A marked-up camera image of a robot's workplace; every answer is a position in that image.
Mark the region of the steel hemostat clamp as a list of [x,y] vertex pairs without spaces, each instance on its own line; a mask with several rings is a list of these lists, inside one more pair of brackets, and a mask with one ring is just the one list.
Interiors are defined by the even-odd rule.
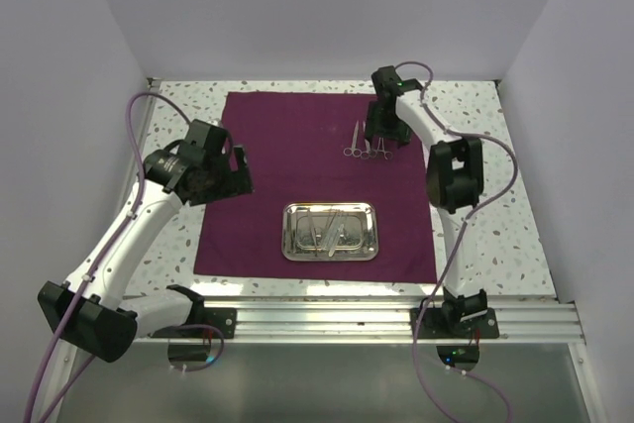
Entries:
[[393,152],[389,151],[385,145],[384,138],[378,138],[374,148],[374,154],[377,157],[382,157],[385,160],[391,160],[393,158]]

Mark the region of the steel scissors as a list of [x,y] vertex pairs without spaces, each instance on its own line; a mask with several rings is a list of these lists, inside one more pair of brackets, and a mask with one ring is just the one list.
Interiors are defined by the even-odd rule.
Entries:
[[377,151],[372,147],[368,139],[364,139],[364,146],[365,148],[362,150],[361,159],[375,159],[377,157]]
[[358,135],[359,135],[359,122],[356,122],[353,130],[351,144],[344,148],[343,154],[346,157],[352,157],[359,159],[362,156],[363,151],[358,148]]

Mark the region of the purple cloth wrap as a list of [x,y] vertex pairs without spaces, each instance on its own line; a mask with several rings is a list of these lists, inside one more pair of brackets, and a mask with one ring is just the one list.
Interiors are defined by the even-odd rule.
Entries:
[[[392,159],[347,157],[363,136],[362,94],[231,93],[221,122],[246,149],[254,191],[205,209],[194,271],[203,275],[432,283],[436,279],[423,150],[418,138]],[[293,262],[282,253],[292,203],[370,204],[378,253],[364,262]]]

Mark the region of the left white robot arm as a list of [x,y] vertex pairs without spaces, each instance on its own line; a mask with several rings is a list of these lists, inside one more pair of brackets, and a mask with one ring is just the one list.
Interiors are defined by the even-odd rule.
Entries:
[[172,284],[131,301],[125,291],[150,245],[184,206],[253,190],[244,147],[234,145],[228,130],[192,121],[184,139],[142,160],[127,204],[88,258],[63,283],[42,287],[38,301],[55,336],[113,363],[136,339],[157,331],[199,334],[209,322],[195,291]]

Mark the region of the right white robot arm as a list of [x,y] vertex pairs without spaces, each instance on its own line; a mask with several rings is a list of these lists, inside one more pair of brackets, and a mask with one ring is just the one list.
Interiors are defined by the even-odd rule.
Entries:
[[364,136],[371,145],[385,140],[399,147],[416,137],[425,156],[425,192],[440,218],[447,269],[438,283],[443,302],[426,323],[443,325],[447,333],[464,336],[487,312],[487,297],[476,272],[478,250],[467,236],[468,219],[483,193],[482,143],[452,133],[447,121],[421,106],[425,87],[416,79],[401,78],[393,65],[371,75],[376,94],[368,108]]

